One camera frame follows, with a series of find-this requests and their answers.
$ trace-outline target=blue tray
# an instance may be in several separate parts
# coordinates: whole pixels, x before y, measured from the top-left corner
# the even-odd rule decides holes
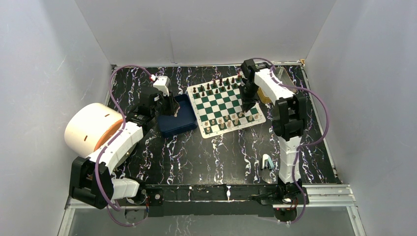
[[[164,138],[171,137],[197,128],[197,118],[187,94],[175,96],[180,109],[177,117],[159,116],[158,126]]]

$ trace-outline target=marble pattern table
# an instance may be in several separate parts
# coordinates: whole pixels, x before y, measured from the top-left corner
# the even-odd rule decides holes
[[[305,87],[300,65],[285,65],[297,86]],[[235,76],[237,66],[150,67],[150,73],[171,79],[173,94],[188,86]],[[151,86],[148,76],[137,68],[125,68],[116,75],[113,94],[124,111],[139,101],[141,90]],[[115,109],[110,100],[109,107]],[[120,167],[118,176],[132,176],[147,184],[257,184],[276,183],[279,170],[279,142],[271,127],[271,106],[261,104],[267,121],[243,130],[203,139],[198,129],[164,139],[158,127],[152,129]],[[317,140],[321,133],[308,98],[308,131],[301,142]],[[335,177],[324,143],[303,148],[300,173],[304,183],[340,183]],[[275,170],[260,170],[261,158],[269,154]]]

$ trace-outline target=white wall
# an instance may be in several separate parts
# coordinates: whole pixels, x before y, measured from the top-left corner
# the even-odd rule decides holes
[[[417,1],[338,0],[306,60],[371,236],[416,234],[416,55]]]
[[[306,58],[335,0],[76,0],[110,63]]]
[[[104,102],[110,65],[74,0],[2,1],[0,64],[0,235],[56,235],[76,157],[63,132]]]

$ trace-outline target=chessboard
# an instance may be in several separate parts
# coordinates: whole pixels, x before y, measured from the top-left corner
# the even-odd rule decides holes
[[[187,88],[203,138],[210,138],[266,121],[257,103],[242,112],[241,77],[231,76]]]

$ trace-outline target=beige cylinder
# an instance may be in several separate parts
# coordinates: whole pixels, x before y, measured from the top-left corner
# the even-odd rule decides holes
[[[80,157],[99,149],[123,123],[121,114],[101,103],[81,109],[65,129],[65,142]]]

